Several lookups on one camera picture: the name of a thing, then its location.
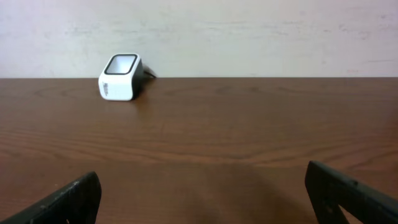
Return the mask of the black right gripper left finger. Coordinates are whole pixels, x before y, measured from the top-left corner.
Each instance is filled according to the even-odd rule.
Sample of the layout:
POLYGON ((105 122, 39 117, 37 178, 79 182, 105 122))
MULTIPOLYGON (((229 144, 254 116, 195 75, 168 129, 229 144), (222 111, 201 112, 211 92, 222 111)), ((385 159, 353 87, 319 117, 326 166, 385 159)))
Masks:
POLYGON ((95 224, 101 193, 96 172, 88 172, 1 223, 95 224))

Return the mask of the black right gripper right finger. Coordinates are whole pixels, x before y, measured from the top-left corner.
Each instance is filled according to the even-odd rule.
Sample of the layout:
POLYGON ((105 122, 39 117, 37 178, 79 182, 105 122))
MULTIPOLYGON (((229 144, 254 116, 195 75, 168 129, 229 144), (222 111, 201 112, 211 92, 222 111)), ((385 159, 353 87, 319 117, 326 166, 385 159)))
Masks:
POLYGON ((346 210, 362 223, 397 224, 397 200, 319 161, 310 161, 305 187, 318 223, 348 223, 346 210))

